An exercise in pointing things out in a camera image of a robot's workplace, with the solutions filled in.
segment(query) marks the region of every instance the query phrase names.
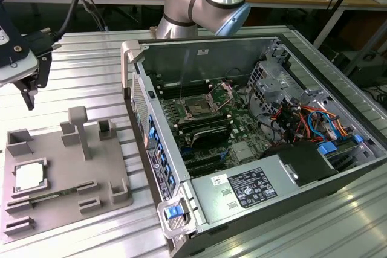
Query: blue connector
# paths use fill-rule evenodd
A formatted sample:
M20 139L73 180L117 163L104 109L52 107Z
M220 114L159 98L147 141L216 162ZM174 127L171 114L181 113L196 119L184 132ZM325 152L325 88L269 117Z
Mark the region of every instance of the blue connector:
M173 191L175 189L176 182L172 175L169 177L168 183L169 183L169 186L171 187L171 190Z
M149 133L148 133L148 137L150 139L153 139L155 137L155 134L156 134L156 129L155 127L152 127L150 130L149 130Z
M161 165L164 167L167 164L167 158L165 154L161 154Z
M165 173L165 176L168 178L168 177L169 177L169 174L171 173L171 168L169 167L168 164L165 166L165 171L164 171L164 173Z
M165 214L168 220L180 217L184 215L183 207L181 205L176 205L171 208L166 208Z
M359 134L355 134L355 135L353 136L353 138L355 139L355 141L356 141L357 143L363 142L363 137L361 137Z
M321 154L327 155L328 153L334 152L337 150L337 147L333 144L332 141L324 142L320 144L319 152Z

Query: orange wire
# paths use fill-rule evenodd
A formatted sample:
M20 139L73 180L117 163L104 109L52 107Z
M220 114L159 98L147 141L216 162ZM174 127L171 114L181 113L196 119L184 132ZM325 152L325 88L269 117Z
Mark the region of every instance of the orange wire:
M306 109L306 110L308 110L308 111L310 111L310 112L313 112L313 111L316 111L316 110L318 110L318 111L323 111L323 112L325 112L325 113L327 113L328 115L331 115L331 116L333 116L333 117L336 116L336 115L334 115L333 113L328 112L327 110L322 109L322 108L313 108L313 107L310 107L310 106L301 106L301 108L304 108L304 109ZM345 132L343 126L341 125L340 121L339 121L339 120L336 120L336 123L337 123L337 130L339 130L340 133L341 133L342 135L348 136L348 134Z

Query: table leg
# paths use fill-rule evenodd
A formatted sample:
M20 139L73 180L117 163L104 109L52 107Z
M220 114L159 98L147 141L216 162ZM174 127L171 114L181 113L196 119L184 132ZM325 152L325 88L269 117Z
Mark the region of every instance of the table leg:
M326 26L322 29L317 39L314 41L313 45L316 48L319 48L323 41L327 38L329 33L331 32L332 28L337 24L340 17L343 15L344 10L338 9L336 12L332 15L331 19L328 21Z
M34 16L40 16L41 13L39 12L39 7L37 6L37 3L31 3L31 9Z
M384 21L382 26L375 32L375 34L369 39L361 51L359 51L355 58L342 70L343 73L348 76L356 68L357 64L365 57L366 54L378 43L378 41L386 34L387 21Z

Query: motherboard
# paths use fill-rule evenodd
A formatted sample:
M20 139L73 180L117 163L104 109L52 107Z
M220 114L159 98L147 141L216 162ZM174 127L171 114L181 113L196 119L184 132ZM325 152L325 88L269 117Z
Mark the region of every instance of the motherboard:
M208 92L160 99L190 175L203 176L257 160L270 142L247 109L246 94L227 82L207 83L203 88Z

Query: blue latch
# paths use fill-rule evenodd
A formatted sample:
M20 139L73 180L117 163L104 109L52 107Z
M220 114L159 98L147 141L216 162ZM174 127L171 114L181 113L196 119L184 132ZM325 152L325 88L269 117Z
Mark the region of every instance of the blue latch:
M329 142L324 142L320 145L319 147L319 151L326 155L328 153L331 153L331 152L334 152L337 150L337 147L333 144L332 141L329 141Z
M148 137L149 137L149 138L154 138L154 137L155 137L155 133L156 133L156 129L155 129L155 127L152 127L152 128L149 130Z
M171 208L166 208L165 214L167 216L167 219L170 220L184 215L184 211L181 205L176 205Z
M359 134L355 134L355 135L353 136L353 138L355 139L355 141L356 141L357 143L363 142L363 137L361 137Z
M167 165L165 166L165 176L168 177L170 172L171 172L171 168L170 168L169 165L167 164Z
M161 165L164 167L167 163L167 158L165 157L165 154L161 154Z

